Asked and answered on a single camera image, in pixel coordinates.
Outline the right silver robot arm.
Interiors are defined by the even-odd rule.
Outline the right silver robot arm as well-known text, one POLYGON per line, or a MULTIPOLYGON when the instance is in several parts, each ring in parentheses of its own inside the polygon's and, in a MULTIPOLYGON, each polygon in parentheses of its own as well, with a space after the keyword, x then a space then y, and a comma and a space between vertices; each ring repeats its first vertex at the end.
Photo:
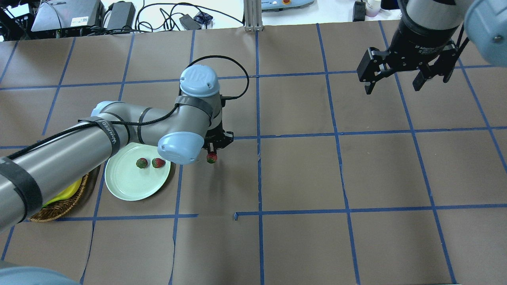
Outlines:
POLYGON ((470 42, 485 61, 506 67, 505 0, 400 0, 398 6, 401 19, 389 47, 369 47, 357 67, 366 94, 397 72, 418 71, 415 91, 435 76, 447 83, 470 42))

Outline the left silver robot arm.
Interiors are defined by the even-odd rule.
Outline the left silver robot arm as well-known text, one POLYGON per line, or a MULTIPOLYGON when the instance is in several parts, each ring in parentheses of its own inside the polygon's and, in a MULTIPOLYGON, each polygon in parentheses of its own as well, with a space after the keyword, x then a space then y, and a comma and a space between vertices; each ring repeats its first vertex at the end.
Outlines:
POLYGON ((221 127, 223 99, 217 73, 205 65, 187 67, 179 88, 171 111, 105 101, 77 125, 1 157, 1 230, 40 211, 131 142, 157 147, 170 162, 193 163, 208 132, 221 127))

